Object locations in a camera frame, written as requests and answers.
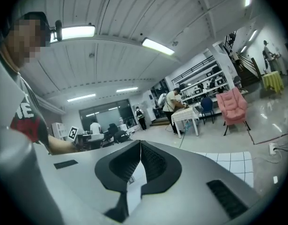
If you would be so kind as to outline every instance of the black pants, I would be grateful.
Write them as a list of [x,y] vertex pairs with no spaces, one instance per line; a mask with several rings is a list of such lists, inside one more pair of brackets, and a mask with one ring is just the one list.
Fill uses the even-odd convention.
[[145,123],[145,118],[140,118],[139,123],[140,123],[140,126],[142,127],[143,130],[147,129],[146,123]]
[[165,112],[165,111],[164,111],[164,113],[166,114],[167,118],[169,119],[169,122],[170,122],[170,124],[171,124],[171,126],[172,126],[172,128],[173,128],[173,132],[174,132],[174,133],[177,133],[177,129],[176,129],[176,127],[175,127],[175,124],[172,125],[172,118],[171,118],[171,116],[172,116],[172,114],[173,114],[174,112]]

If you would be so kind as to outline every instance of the power outlet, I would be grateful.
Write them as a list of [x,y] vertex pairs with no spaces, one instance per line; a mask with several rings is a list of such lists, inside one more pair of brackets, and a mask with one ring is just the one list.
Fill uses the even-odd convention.
[[270,151],[270,155],[273,156],[276,154],[276,152],[274,151],[274,148],[275,148],[275,144],[274,143],[270,143],[269,144],[269,151]]

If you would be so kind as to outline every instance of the white t-shirt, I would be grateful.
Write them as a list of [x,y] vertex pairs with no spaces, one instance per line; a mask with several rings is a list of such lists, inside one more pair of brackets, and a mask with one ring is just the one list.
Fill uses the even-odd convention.
[[167,94],[164,106],[163,106],[163,111],[164,112],[173,112],[175,109],[175,105],[172,103],[172,100],[176,100],[174,91],[171,91]]
[[100,124],[97,122],[93,122],[90,126],[89,129],[92,131],[92,134],[100,134]]
[[272,57],[270,55],[270,50],[267,48],[267,46],[265,46],[265,53],[266,53],[266,56],[267,56],[267,60],[268,61],[272,61]]
[[237,55],[236,52],[232,53],[232,57],[233,57],[234,61],[239,60],[238,55]]

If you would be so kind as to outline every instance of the staircase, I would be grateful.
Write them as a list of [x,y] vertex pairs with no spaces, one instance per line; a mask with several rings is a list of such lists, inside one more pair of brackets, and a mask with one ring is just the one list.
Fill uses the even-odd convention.
[[161,126],[161,125],[169,125],[170,122],[168,118],[158,118],[152,121],[152,124],[150,126]]
[[242,86],[246,87],[254,83],[258,83],[262,80],[261,74],[259,72],[258,66],[255,60],[252,58],[250,60],[245,57],[239,55],[238,56],[241,61],[241,69],[236,67],[237,74],[241,78]]

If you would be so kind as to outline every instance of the black slot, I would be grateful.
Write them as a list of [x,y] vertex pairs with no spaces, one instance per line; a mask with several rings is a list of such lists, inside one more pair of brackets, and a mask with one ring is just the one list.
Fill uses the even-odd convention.
[[207,186],[231,219],[238,217],[248,210],[222,181],[213,180],[208,182]]
[[72,165],[78,164],[75,160],[69,160],[61,163],[55,163],[54,166],[56,169],[64,168],[64,167],[69,167]]

